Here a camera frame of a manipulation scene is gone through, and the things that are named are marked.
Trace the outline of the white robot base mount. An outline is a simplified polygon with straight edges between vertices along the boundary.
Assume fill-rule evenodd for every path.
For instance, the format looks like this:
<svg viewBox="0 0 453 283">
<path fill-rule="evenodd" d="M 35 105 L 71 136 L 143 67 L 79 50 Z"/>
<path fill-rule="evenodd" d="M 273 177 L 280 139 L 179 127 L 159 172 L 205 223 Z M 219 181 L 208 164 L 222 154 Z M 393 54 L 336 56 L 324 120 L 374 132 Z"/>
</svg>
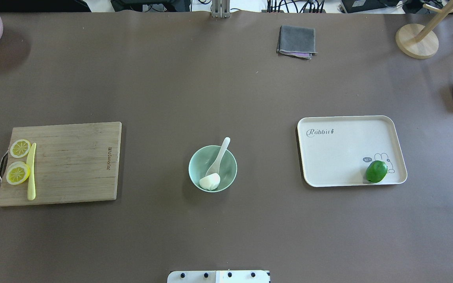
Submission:
<svg viewBox="0 0 453 283">
<path fill-rule="evenodd" d="M 266 270 L 184 270 L 170 272 L 167 283 L 270 283 Z"/>
</svg>

